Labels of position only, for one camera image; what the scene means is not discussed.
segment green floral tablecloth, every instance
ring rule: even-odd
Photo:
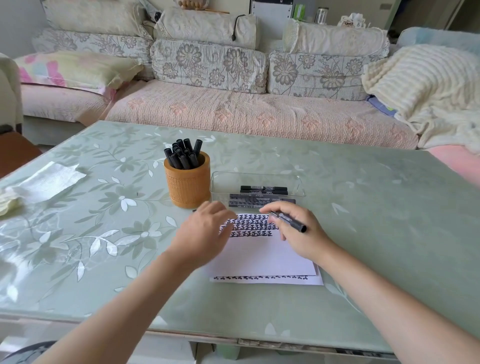
[[[0,181],[49,161],[87,174],[0,220],[0,312],[82,320],[168,246],[191,213],[174,207],[163,149],[200,138],[212,171],[298,175],[341,246],[480,336],[480,192],[426,152],[99,121]],[[151,328],[390,352],[344,290],[210,283],[200,269]]]

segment yellow and pink pillow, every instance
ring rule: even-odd
[[[92,52],[36,53],[15,61],[24,84],[75,88],[108,99],[143,69],[134,59]]]

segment forearm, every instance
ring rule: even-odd
[[[193,271],[169,251],[35,364],[126,363],[173,292]]]
[[[477,363],[480,342],[391,284],[345,250],[332,246],[316,263],[373,322],[404,364]]]

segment bamboo pen holder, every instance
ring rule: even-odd
[[[173,204],[182,208],[197,208],[210,200],[210,157],[204,152],[198,156],[200,166],[192,170],[177,170],[165,159],[168,191]]]

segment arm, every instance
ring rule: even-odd
[[[275,202],[262,213],[282,211],[308,226],[301,234],[272,219],[293,249],[321,266],[373,322],[403,364],[478,363],[480,341],[417,301],[337,246],[308,210]]]
[[[182,224],[170,247],[137,279],[35,364],[126,363],[173,292],[225,247],[232,226],[218,232],[227,219],[235,217],[221,203],[204,203]]]

